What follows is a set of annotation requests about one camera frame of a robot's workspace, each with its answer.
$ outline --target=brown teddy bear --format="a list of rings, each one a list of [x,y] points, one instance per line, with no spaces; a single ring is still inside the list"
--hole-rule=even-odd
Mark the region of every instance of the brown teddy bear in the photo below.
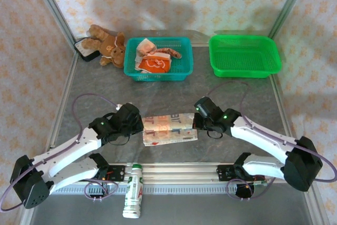
[[[98,25],[91,25],[89,32],[94,38],[86,38],[82,41],[82,47],[88,50],[99,50],[102,54],[101,66],[113,63],[117,68],[123,68],[125,46],[124,33],[119,32],[112,36]]]

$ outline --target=bear ear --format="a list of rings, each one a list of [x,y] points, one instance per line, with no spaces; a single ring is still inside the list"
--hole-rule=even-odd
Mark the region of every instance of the bear ear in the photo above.
[[[121,43],[122,45],[124,45],[124,42],[125,42],[125,36],[124,36],[124,33],[123,32],[118,32],[117,34],[117,41],[119,43]]]

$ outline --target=blue basket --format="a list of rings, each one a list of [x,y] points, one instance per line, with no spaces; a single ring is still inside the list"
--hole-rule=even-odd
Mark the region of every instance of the blue basket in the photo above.
[[[124,73],[135,81],[183,81],[193,71],[193,53],[187,37],[148,37],[157,48],[169,47],[181,53],[181,59],[172,57],[171,69],[167,73],[140,73],[135,70],[136,48],[145,38],[131,38],[125,51]]]

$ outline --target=green basket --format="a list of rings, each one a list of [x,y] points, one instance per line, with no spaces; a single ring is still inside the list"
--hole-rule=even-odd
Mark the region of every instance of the green basket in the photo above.
[[[275,42],[265,36],[215,35],[209,46],[211,66],[219,77],[265,78],[282,68]]]
[[[136,49],[145,38],[131,38],[127,41],[124,60],[124,73],[135,81],[183,81],[193,71],[191,41],[187,37],[148,37],[157,48],[169,47],[181,53],[181,59],[172,57],[171,68],[167,73],[141,73],[135,70]]]

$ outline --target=white packaging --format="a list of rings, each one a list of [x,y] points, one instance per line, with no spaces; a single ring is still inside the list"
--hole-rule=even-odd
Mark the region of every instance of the white packaging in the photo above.
[[[142,196],[143,196],[142,166],[136,163],[132,166],[132,172],[127,183],[123,217],[139,218],[141,216]]]

